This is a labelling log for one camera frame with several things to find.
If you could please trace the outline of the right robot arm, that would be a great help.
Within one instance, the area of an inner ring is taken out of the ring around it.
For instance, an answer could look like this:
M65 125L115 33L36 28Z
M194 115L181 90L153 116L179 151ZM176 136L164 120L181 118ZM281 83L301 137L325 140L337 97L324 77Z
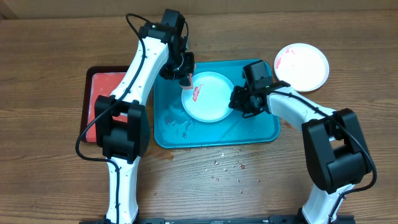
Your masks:
M313 181L308 200L295 215L271 215L269 223L354 223L354 216L338 215L347 195L374 186L377 170L357 115L351 109L320 106L287 82L274 82L262 60L243 67L244 86L235 86L229 107L243 118L263 112L300 130L307 170Z

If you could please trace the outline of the light blue plate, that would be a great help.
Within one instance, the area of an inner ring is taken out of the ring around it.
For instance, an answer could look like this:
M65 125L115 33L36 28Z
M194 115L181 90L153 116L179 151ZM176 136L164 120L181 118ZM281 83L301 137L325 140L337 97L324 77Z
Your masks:
M234 85L224 75L201 72L193 76L193 88L182 90L185 111L195 120L213 123L225 119L232 112L229 107Z

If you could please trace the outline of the white plate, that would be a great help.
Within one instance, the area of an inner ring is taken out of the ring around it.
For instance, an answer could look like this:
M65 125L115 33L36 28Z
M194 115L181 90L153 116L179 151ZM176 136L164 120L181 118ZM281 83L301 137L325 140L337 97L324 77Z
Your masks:
M304 43L290 44L274 60L278 80L299 92L310 92L323 86L330 73L327 57L318 48Z

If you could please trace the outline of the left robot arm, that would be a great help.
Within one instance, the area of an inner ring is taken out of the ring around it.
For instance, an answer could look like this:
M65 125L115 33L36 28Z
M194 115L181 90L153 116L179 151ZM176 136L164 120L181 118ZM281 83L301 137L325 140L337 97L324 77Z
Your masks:
M139 161L150 140L146 103L158 76L191 86L194 54L188 52L188 24L183 15L166 9L159 23L146 21L133 31L137 51L124 78L109 96L97 97L96 143L109 170L109 207L103 223L137 223Z

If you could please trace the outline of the dark green sponge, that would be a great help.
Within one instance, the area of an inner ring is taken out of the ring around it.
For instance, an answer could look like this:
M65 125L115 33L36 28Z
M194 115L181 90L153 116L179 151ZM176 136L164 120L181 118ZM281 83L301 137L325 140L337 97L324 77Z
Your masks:
M192 81L192 74L189 73L186 77L182 78L179 81L179 85L184 90L191 90L193 89L193 81Z

